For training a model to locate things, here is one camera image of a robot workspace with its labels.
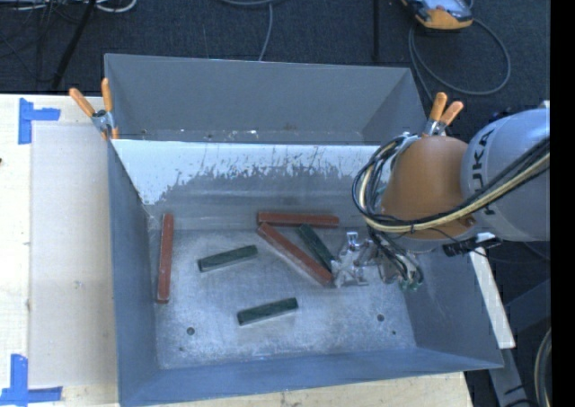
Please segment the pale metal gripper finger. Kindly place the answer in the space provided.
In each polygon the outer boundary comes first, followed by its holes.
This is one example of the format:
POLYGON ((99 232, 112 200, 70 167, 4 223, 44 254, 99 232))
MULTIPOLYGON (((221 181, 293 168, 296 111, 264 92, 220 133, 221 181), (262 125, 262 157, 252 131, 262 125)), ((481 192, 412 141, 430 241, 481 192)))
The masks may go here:
POLYGON ((358 241, 358 233, 356 231, 349 231, 346 233, 346 240, 338 253, 340 262, 353 262, 358 257, 358 250, 360 242, 358 241))
POLYGON ((354 262, 344 265, 340 261, 332 261, 332 276, 333 284, 337 288, 368 285, 364 267, 356 266, 354 262))

